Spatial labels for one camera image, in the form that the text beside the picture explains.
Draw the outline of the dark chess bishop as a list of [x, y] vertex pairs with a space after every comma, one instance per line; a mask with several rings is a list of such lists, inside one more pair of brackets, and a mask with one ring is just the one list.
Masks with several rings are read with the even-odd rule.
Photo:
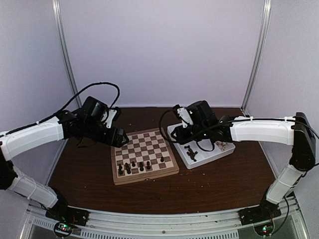
[[118, 174], [119, 174], [119, 175], [123, 175], [123, 169], [122, 169], [122, 167], [119, 167], [119, 169], [118, 169]]

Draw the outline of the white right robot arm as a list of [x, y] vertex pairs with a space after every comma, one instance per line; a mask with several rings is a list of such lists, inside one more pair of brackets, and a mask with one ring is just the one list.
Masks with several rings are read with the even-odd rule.
[[172, 111], [181, 123], [168, 126], [167, 133], [187, 169], [231, 154], [236, 142], [260, 144], [276, 179], [256, 208], [259, 219], [267, 219], [300, 178], [317, 166], [319, 136], [304, 113], [280, 118], [230, 115], [218, 118], [207, 101], [187, 107], [176, 105]]

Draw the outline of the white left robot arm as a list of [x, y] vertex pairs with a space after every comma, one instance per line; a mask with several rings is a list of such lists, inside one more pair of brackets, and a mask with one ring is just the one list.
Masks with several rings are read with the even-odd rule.
[[62, 108], [52, 116], [0, 134], [0, 188], [10, 190], [52, 210], [61, 221], [72, 211], [64, 196], [44, 185], [44, 177], [53, 165], [54, 149], [69, 138], [90, 139], [113, 147], [128, 143], [123, 129], [112, 124], [121, 109], [88, 97], [74, 111]]

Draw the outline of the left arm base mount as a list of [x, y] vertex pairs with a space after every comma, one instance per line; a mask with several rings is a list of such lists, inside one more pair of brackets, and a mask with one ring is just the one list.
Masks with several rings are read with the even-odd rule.
[[52, 208], [46, 208], [45, 216], [68, 225], [86, 226], [89, 212], [83, 209], [72, 208], [68, 206], [68, 202], [62, 193], [53, 188], [57, 195], [57, 203]]

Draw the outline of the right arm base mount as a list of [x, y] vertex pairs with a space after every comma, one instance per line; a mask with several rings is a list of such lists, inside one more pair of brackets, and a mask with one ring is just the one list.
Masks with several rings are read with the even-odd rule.
[[267, 221], [281, 215], [278, 204], [273, 204], [266, 199], [262, 199], [260, 204], [238, 211], [241, 225], [255, 224]]

